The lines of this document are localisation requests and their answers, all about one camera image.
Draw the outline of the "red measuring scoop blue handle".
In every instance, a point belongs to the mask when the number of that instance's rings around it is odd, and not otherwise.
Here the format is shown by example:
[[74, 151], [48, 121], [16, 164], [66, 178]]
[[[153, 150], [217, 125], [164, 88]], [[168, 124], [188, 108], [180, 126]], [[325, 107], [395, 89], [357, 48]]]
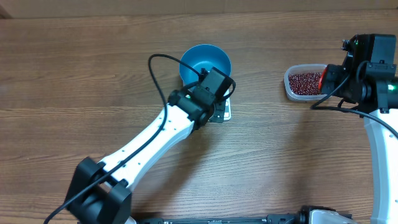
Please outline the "red measuring scoop blue handle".
[[322, 92], [322, 86], [324, 84], [324, 79], [325, 79], [325, 77], [327, 75], [327, 72], [328, 72], [328, 66], [325, 67], [325, 69], [323, 70], [323, 72], [322, 72], [322, 74], [320, 76], [320, 79], [319, 79], [319, 82], [318, 82], [318, 91], [319, 91], [319, 93]]

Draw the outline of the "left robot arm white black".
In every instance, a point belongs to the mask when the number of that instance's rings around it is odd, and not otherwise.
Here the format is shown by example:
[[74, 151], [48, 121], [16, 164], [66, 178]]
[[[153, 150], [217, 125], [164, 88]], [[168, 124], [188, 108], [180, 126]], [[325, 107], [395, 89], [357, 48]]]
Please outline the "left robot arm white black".
[[80, 223], [134, 223], [132, 192], [145, 173], [176, 143], [204, 126], [234, 80], [212, 68], [201, 80], [171, 92], [158, 117], [120, 150], [76, 167], [65, 208]]

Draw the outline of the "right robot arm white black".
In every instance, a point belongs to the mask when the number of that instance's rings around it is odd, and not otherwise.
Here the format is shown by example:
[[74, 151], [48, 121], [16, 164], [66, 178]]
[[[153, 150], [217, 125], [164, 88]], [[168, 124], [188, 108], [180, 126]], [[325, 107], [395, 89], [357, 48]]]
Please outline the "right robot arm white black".
[[371, 148], [374, 202], [371, 223], [397, 223], [397, 38], [390, 34], [356, 34], [343, 41], [346, 57], [329, 64], [318, 89], [341, 104], [331, 111], [353, 113], [364, 120]]

